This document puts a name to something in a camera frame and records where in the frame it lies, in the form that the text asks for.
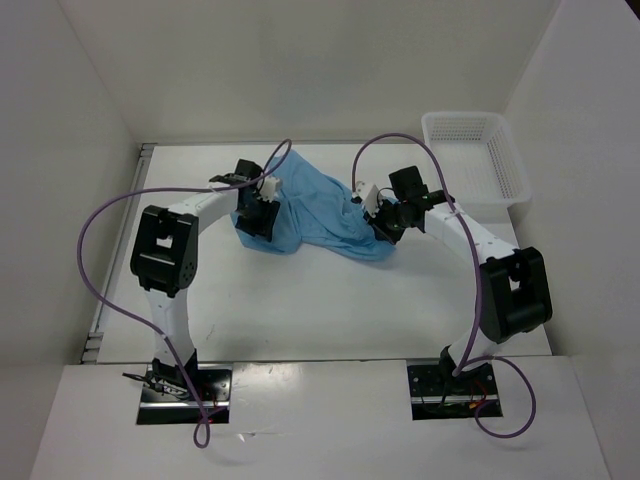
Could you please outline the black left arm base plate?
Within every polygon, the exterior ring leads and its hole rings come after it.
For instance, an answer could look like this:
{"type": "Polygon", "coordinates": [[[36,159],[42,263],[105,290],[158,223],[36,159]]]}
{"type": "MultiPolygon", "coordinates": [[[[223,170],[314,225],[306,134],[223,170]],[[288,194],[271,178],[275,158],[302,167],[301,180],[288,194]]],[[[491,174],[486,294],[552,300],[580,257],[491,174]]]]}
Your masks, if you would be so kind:
{"type": "MultiPolygon", "coordinates": [[[[137,425],[196,425],[201,418],[199,407],[186,387],[152,378],[151,367],[144,376],[126,374],[142,383],[137,425]]],[[[230,416],[233,367],[231,364],[201,363],[195,381],[208,423],[227,424],[230,416]]]]}

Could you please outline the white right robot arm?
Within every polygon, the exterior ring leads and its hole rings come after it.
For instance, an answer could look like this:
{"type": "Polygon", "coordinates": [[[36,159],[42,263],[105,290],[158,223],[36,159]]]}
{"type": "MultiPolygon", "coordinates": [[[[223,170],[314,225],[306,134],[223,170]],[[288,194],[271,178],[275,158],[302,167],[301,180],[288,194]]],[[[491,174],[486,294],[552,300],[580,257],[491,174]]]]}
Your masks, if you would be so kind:
{"type": "Polygon", "coordinates": [[[491,233],[444,190],[429,190],[417,167],[393,172],[389,180],[392,200],[373,184],[355,184],[353,197],[362,201],[376,238],[395,245],[406,230],[417,229],[468,260],[474,270],[472,327],[444,347],[439,358],[440,385],[460,393],[501,345],[551,319],[544,258],[534,247],[521,249],[491,233]]]}

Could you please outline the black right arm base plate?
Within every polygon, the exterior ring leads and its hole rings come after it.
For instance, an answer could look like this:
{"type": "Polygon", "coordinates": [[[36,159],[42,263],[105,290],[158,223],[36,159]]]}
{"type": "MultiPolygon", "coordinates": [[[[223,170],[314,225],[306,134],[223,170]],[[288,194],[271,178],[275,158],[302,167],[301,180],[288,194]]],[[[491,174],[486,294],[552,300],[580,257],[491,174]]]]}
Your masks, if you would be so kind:
{"type": "Polygon", "coordinates": [[[502,417],[493,368],[484,364],[464,380],[448,383],[436,360],[408,361],[406,365],[414,421],[502,417]]]}

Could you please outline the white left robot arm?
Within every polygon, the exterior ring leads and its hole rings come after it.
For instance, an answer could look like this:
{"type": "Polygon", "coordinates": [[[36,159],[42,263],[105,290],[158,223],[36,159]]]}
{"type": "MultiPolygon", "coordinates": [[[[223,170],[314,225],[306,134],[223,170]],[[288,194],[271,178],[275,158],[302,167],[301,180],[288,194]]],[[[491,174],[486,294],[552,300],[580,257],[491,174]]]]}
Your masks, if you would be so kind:
{"type": "Polygon", "coordinates": [[[251,236],[273,239],[282,180],[240,159],[235,171],[210,179],[207,189],[168,207],[150,205],[140,218],[130,269],[144,290],[155,332],[147,382],[185,400],[200,385],[197,349],[189,330],[188,288],[199,260],[199,235],[225,216],[251,236]]]}

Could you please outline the light blue mesh shorts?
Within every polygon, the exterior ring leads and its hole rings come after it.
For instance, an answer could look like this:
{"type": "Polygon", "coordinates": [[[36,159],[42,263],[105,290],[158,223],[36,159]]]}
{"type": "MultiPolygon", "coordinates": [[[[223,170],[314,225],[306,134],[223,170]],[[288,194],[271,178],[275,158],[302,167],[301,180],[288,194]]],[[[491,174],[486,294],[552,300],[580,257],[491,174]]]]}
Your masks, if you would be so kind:
{"type": "Polygon", "coordinates": [[[273,239],[237,230],[246,248],[276,255],[291,255],[303,244],[321,247],[341,256],[380,262],[395,247],[375,238],[361,207],[352,201],[351,190],[316,169],[292,150],[275,171],[282,180],[279,212],[273,239]]]}

